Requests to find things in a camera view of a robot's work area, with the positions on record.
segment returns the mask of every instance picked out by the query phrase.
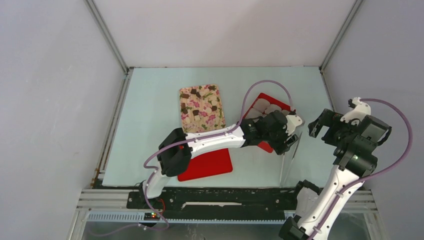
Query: red tray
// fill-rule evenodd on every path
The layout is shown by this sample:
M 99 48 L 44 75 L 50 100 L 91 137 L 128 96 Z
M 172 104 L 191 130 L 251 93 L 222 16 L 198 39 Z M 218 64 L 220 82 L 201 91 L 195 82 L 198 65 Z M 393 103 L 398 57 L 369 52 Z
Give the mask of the red tray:
M 285 103 L 282 103 L 281 101 L 273 98 L 272 96 L 269 96 L 269 95 L 261 92 L 259 94 L 259 96 L 257 96 L 257 98 L 254 100 L 254 102 L 252 103 L 252 105 L 249 107 L 249 109 L 246 111 L 246 113 L 244 114 L 243 118 L 246 117 L 246 115 L 248 114 L 248 112 L 250 111 L 250 109 L 253 108 L 253 106 L 255 105 L 255 103 L 256 103 L 256 101 L 258 99 L 265 99 L 270 104 L 275 104 L 275 105 L 279 106 L 282 110 L 287 110 L 287 111 L 290 111 L 291 110 L 289 105 L 287 105 Z M 259 143 L 257 146 L 260 147 L 261 149 L 265 150 L 268 153 L 272 153 L 274 151 L 273 148 L 268 143 L 266 143 L 264 141 L 261 142 L 261 143 Z

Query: wire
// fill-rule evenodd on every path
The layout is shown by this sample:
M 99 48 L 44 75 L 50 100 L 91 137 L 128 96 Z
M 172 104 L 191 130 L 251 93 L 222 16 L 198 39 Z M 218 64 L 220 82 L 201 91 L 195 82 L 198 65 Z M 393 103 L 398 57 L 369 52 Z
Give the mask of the wire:
M 263 84 L 263 83 L 273 83 L 273 84 L 276 84 L 276 85 L 280 86 L 285 91 L 285 93 L 287 94 L 288 101 L 289 101 L 289 104 L 290 104 L 290 108 L 291 108 L 292 111 L 294 111 L 292 97 L 290 96 L 290 93 L 289 93 L 289 91 L 287 90 L 287 88 L 285 86 L 283 86 L 281 83 L 279 83 L 277 81 L 274 81 L 274 80 L 261 80 L 261 81 L 258 81 L 256 83 L 254 83 L 247 90 L 246 94 L 244 95 L 243 104 L 241 105 L 241 113 L 240 113 L 239 121 L 237 122 L 237 124 L 232 129 L 228 130 L 228 133 L 234 132 L 240 126 L 240 124 L 242 123 L 242 120 L 243 120 L 243 114 L 245 112 L 245 105 L 246 105 L 246 101 L 247 101 L 247 98 L 248 98 L 249 93 L 251 92 L 251 90 L 256 85 Z M 149 199 L 147 198 L 147 195 L 146 195 L 147 188 L 148 188 L 148 186 L 149 186 L 149 184 L 150 184 L 150 182 L 151 182 L 154 174 L 157 173 L 158 170 L 159 170 L 159 168 L 157 166 L 149 166 L 148 163 L 153 158 L 155 158 L 157 155 L 159 155 L 159 154 L 163 153 L 164 151 L 166 151 L 166 150 L 168 150 L 170 148 L 173 148 L 175 146 L 179 146 L 179 145 L 182 145 L 182 144 L 194 142 L 195 140 L 203 140 L 203 139 L 209 139 L 209 138 L 214 138 L 214 137 L 218 137 L 218 136 L 223 136 L 225 134 L 226 134 L 226 132 L 220 132 L 220 133 L 215 133 L 215 134 L 211 134 L 211 135 L 201 136 L 201 137 L 198 137 L 198 138 L 192 138 L 192 139 L 187 139 L 187 140 L 184 140 L 184 141 L 178 141 L 178 142 L 172 143 L 172 144 L 170 144 L 168 146 L 165 146 L 165 147 L 161 148 L 159 151 L 153 153 L 150 157 L 147 158 L 147 160 L 144 162 L 144 165 L 143 165 L 144 168 L 145 169 L 154 169 L 154 171 L 152 172 L 152 174 L 147 179 L 146 186 L 144 188 L 144 199 L 145 199 L 147 205 L 149 206 L 149 208 L 153 212 L 155 212 L 157 215 L 159 215 L 159 217 L 162 218 L 163 221 L 166 223 L 166 227 L 164 227 L 164 228 L 147 227 L 148 229 L 155 230 L 155 231 L 163 231 L 163 230 L 166 230 L 166 229 L 168 229 L 170 227 L 170 223 L 168 222 L 168 220 L 166 218 L 164 218 L 164 216 L 160 212 L 156 211 L 156 209 L 153 208 L 153 206 L 149 202 Z
M 165 212 L 165 202 L 162 198 L 159 199 L 159 202 L 162 202 L 162 206 L 163 206 L 162 214 L 164 214 L 164 212 Z
M 87 232 L 90 235 L 100 238 L 100 237 L 107 237 L 107 236 L 110 236 L 112 234 L 116 234 L 117 232 L 122 231 L 124 229 L 133 228 L 133 227 L 140 227 L 140 226 L 141 225 L 139 223 L 128 224 L 128 225 L 122 226 L 122 227 L 115 229 L 115 230 L 108 232 L 108 233 L 94 233 L 94 232 L 92 232 L 92 230 L 89 227 L 87 227 L 86 229 L 87 229 Z
M 131 191 L 132 193 L 134 192 L 134 188 L 137 187 L 137 184 L 142 184 L 142 181 L 141 182 L 137 182 L 136 184 L 134 184 L 133 189 Z
M 400 117 L 403 119 L 403 121 L 405 122 L 406 128 L 408 130 L 408 144 L 406 145 L 406 149 L 403 152 L 403 154 L 400 156 L 400 158 L 395 161 L 392 165 L 386 167 L 385 169 L 376 172 L 374 174 L 371 174 L 369 176 L 366 177 L 362 177 L 359 178 L 358 180 L 355 180 L 349 184 L 347 184 L 345 187 L 343 187 L 340 190 L 340 194 L 342 195 L 344 192 L 346 192 L 349 188 L 351 188 L 352 186 L 354 186 L 355 184 L 358 183 L 363 183 L 367 180 L 376 178 L 378 176 L 381 176 L 385 173 L 387 173 L 388 171 L 396 168 L 399 164 L 401 164 L 405 158 L 407 157 L 407 155 L 409 154 L 409 152 L 411 151 L 411 147 L 412 147 L 412 142 L 413 142 L 413 134 L 412 134 L 412 127 L 411 124 L 408 120 L 408 118 L 404 115 L 403 112 L 401 112 L 401 110 L 399 110 L 397 107 L 395 107 L 393 104 L 384 101 L 384 100 L 380 100 L 380 99 L 375 99 L 375 98 L 361 98 L 362 102 L 376 102 L 376 103 L 381 103 L 384 105 L 387 105 L 388 107 L 390 107 L 391 109 L 393 109 L 397 114 L 400 115 Z M 340 196 L 336 195 L 334 200 L 332 201 L 330 207 L 328 208 L 327 212 L 324 214 L 324 216 L 322 217 L 322 220 L 319 222 L 318 226 L 313 230 L 312 234 L 307 238 L 307 240 L 313 240 L 315 235 L 317 235 L 318 231 L 324 226 L 324 224 L 326 223 L 326 220 L 328 219 L 328 217 L 330 216 L 332 210 L 334 209 L 334 207 L 336 206 L 337 202 L 339 201 Z

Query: red cutting board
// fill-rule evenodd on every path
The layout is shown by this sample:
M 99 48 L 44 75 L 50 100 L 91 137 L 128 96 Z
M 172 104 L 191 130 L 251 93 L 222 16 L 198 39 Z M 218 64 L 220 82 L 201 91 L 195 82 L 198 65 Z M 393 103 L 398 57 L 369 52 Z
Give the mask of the red cutting board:
M 187 170 L 178 175 L 178 181 L 183 182 L 231 173 L 232 171 L 233 165 L 231 164 L 230 153 L 226 148 L 207 152 L 190 160 Z
M 259 94 L 259 96 L 257 96 L 257 98 L 254 100 L 254 102 L 252 103 L 252 105 L 249 107 L 249 109 L 246 111 L 246 113 L 244 114 L 243 118 L 246 117 L 246 115 L 248 114 L 248 112 L 250 111 L 250 109 L 253 108 L 253 106 L 255 105 L 255 103 L 256 103 L 256 101 L 258 99 L 265 99 L 270 104 L 275 104 L 275 105 L 279 106 L 282 110 L 287 110 L 287 111 L 290 111 L 291 110 L 289 105 L 287 105 L 285 103 L 282 103 L 281 101 L 273 98 L 272 96 L 269 96 L 269 95 L 261 92 Z M 272 153 L 274 151 L 273 148 L 268 143 L 266 143 L 264 141 L 261 142 L 261 143 L 259 143 L 257 146 L 260 147 L 261 149 L 265 150 L 268 153 Z

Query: red wire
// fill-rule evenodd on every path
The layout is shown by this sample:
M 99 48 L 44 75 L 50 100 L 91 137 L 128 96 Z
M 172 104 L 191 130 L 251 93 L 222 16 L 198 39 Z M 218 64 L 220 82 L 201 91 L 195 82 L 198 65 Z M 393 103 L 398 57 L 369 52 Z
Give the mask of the red wire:
M 163 205 L 163 210 L 162 210 L 161 213 L 164 214 L 164 212 L 165 212 L 165 202 L 162 198 L 160 198 L 159 201 L 162 202 L 162 205 Z

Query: purple tube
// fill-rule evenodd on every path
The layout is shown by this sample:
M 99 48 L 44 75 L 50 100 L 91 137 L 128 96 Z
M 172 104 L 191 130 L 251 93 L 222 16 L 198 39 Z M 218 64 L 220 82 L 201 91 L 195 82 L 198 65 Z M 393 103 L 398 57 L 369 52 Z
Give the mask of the purple tube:
M 392 169 L 396 168 L 399 164 L 401 164 L 401 162 L 403 162 L 403 161 L 405 160 L 405 158 L 407 157 L 407 155 L 408 155 L 408 154 L 409 154 L 409 152 L 411 151 L 411 147 L 412 147 L 412 142 L 413 142 L 412 127 L 411 127 L 410 122 L 408 121 L 408 118 L 404 115 L 404 113 L 403 113 L 403 112 L 401 112 L 401 110 L 399 110 L 399 109 L 398 109 L 397 107 L 395 107 L 393 104 L 391 104 L 391 103 L 389 103 L 389 102 L 387 102 L 387 101 L 384 101 L 384 100 L 380 100 L 380 99 L 375 99 L 375 98 L 361 98 L 360 100 L 361 100 L 362 102 L 376 102 L 376 103 L 381 103 L 381 104 L 387 105 L 387 106 L 389 106 L 391 109 L 395 110 L 395 111 L 396 111 L 396 113 L 397 113 L 397 114 L 399 114 L 399 115 L 400 115 L 400 117 L 401 117 L 401 118 L 403 119 L 403 121 L 405 122 L 406 128 L 407 128 L 407 130 L 408 130 L 408 144 L 407 144 L 406 149 L 405 149 L 405 151 L 403 152 L 402 156 L 400 156 L 400 158 L 399 158 L 397 161 L 395 161 L 392 165 L 390 165 L 390 166 L 386 167 L 385 169 L 383 169 L 383 170 L 381 170 L 381 171 L 379 171 L 379 172 L 376 172 L 376 173 L 371 174 L 371 175 L 366 176 L 366 177 L 359 178 L 358 180 L 356 180 L 356 181 L 353 181 L 353 182 L 349 183 L 348 185 L 346 185 L 345 187 L 343 187 L 343 188 L 340 190 L 340 194 L 343 194 L 344 192 L 346 192 L 346 190 L 348 190 L 350 187 L 352 187 L 353 185 L 355 185 L 355 184 L 357 184 L 357 183 L 365 182 L 365 181 L 367 181 L 367 180 L 370 180 L 370 179 L 376 178 L 376 177 L 381 176 L 381 175 L 383 175 L 383 174 L 387 173 L 388 171 L 390 171 L 390 170 L 392 170 Z M 329 206 L 329 208 L 328 208 L 327 212 L 326 212 L 326 213 L 324 214 L 324 216 L 322 217 L 321 222 L 319 222 L 318 226 L 316 227 L 318 230 L 320 230 L 320 229 L 324 226 L 324 224 L 326 223 L 326 220 L 329 218 L 329 216 L 330 216 L 330 214 L 331 214 L 332 210 L 333 210 L 333 209 L 334 209 L 334 207 L 336 206 L 337 201 L 339 201 L 339 199 L 340 199 L 340 197 L 339 197 L 338 195 L 337 195 L 337 196 L 335 196 L 335 198 L 334 198 L 334 200 L 332 201 L 331 205 Z M 314 239 L 314 237 L 315 237 L 315 235 L 317 235 L 317 233 L 318 233 L 318 232 L 317 232 L 316 230 L 314 230 L 314 231 L 312 232 L 312 234 L 311 234 L 311 235 L 307 238 L 307 240 L 313 240 L 313 239 Z

